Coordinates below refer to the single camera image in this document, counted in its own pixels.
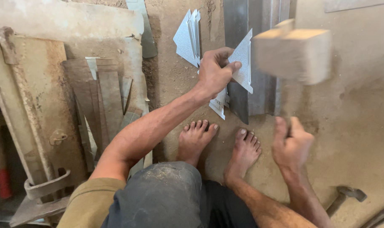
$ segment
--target sandy floor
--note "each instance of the sandy floor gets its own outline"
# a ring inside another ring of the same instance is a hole
[[[168,104],[197,82],[197,68],[175,54],[172,40],[188,9],[201,12],[202,51],[224,46],[222,1],[145,0],[159,53],[143,65],[151,108]],[[87,2],[126,7],[124,0]],[[332,77],[305,89],[297,116],[316,137],[308,171],[323,206],[335,199],[337,185],[359,188],[368,195],[363,203],[348,199],[333,217],[337,227],[356,228],[384,207],[384,5],[326,14],[322,1],[300,0],[296,19],[297,27],[331,29],[334,34]],[[286,185],[270,154],[273,117],[251,117],[247,126],[229,110],[225,116],[224,121],[207,105],[199,108],[157,146],[155,161],[174,160],[182,127],[205,118],[218,123],[220,130],[204,150],[198,168],[205,178],[221,182],[234,133],[246,127],[255,131],[263,147],[247,181],[270,197],[288,202]]]

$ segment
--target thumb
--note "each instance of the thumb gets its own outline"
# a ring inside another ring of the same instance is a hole
[[[282,149],[285,146],[286,121],[282,117],[275,117],[275,131],[273,136],[273,147]]]
[[[229,71],[231,74],[233,74],[234,72],[239,70],[241,68],[241,66],[242,66],[242,64],[240,61],[234,61],[234,62],[229,63],[227,66],[225,66],[223,68],[223,70]]]

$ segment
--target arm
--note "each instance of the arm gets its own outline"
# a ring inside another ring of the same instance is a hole
[[[243,179],[228,181],[226,185],[245,202],[259,227],[316,228],[312,223],[294,211],[261,194]]]
[[[233,72],[241,67],[240,62],[228,64],[227,58],[232,52],[233,49],[228,47],[205,52],[195,87],[119,132],[103,152],[90,179],[110,177],[126,181],[130,168],[192,112],[226,87]]]
[[[286,122],[276,117],[272,153],[288,186],[291,208],[319,228],[333,228],[307,178],[305,163],[314,137],[305,132],[298,118],[291,117],[291,123],[292,137],[285,139]]]

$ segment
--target fingernail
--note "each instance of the fingernail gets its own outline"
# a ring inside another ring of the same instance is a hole
[[[236,63],[235,63],[235,67],[237,67],[238,69],[240,69],[240,67],[241,67],[241,62],[236,62]]]

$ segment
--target knee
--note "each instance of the knee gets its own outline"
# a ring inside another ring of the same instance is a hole
[[[192,165],[183,161],[162,162],[153,164],[137,172],[128,182],[166,182],[178,186],[198,186],[200,189],[202,179],[199,171]]]

